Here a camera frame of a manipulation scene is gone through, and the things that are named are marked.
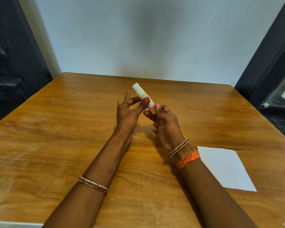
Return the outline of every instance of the wood grain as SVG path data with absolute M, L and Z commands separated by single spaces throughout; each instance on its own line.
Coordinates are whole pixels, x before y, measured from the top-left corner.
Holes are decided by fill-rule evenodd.
M 229 85 L 63 73 L 0 121 L 0 220 L 44 223 L 108 140 L 138 82 L 198 146 L 234 149 L 257 192 L 228 189 L 258 227 L 284 227 L 285 137 Z M 200 227 L 152 123 L 140 116 L 97 226 Z

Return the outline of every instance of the red painted fingernail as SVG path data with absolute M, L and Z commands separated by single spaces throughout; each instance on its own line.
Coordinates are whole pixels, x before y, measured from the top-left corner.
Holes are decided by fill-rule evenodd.
M 146 103 L 146 104 L 149 104 L 150 103 L 149 97 L 144 98 L 143 102 Z

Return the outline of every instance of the white tube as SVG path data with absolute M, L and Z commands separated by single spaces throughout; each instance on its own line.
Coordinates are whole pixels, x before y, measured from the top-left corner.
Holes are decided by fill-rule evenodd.
M 148 94 L 140 87 L 140 85 L 138 83 L 135 83 L 133 86 L 133 89 L 135 90 L 135 92 L 137 93 L 137 95 L 139 96 L 139 98 L 141 100 L 143 100 L 146 97 L 149 97 Z M 148 105 L 149 110 L 152 112 L 152 114 L 155 114 L 155 110 L 154 110 L 154 102 L 150 99 L 150 103 Z

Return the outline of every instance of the sheet of paper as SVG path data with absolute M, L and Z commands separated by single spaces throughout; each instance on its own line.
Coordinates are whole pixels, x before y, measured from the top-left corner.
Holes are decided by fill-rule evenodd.
M 256 192 L 234 150 L 198 146 L 198 152 L 203 163 L 223 187 Z

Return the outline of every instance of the bangle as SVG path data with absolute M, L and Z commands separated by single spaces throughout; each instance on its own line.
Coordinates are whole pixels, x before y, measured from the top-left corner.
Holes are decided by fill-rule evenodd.
M 176 165 L 179 169 L 183 168 L 185 165 L 187 165 L 189 162 L 192 162 L 196 159 L 200 158 L 198 153 L 193 152 L 192 154 L 189 154 L 187 157 L 184 157 L 182 160 L 180 160 Z
M 189 142 L 189 138 L 187 138 L 185 141 L 183 141 L 178 147 L 176 147 L 174 150 L 172 150 L 170 153 L 169 153 L 169 156 L 171 157 L 172 155 L 176 154 L 181 148 L 183 148 L 185 145 L 188 144 Z
M 95 188 L 97 190 L 105 192 L 105 193 L 107 193 L 107 191 L 109 190 L 108 188 L 106 188 L 106 187 L 104 187 L 102 185 L 99 185 L 99 184 L 97 184 L 97 183 L 95 183 L 93 181 L 87 180 L 84 177 L 79 177 L 79 181 L 84 183 L 84 184 L 86 184 L 86 185 L 88 185 L 88 186 L 90 186 L 90 187 L 93 187 L 93 188 Z

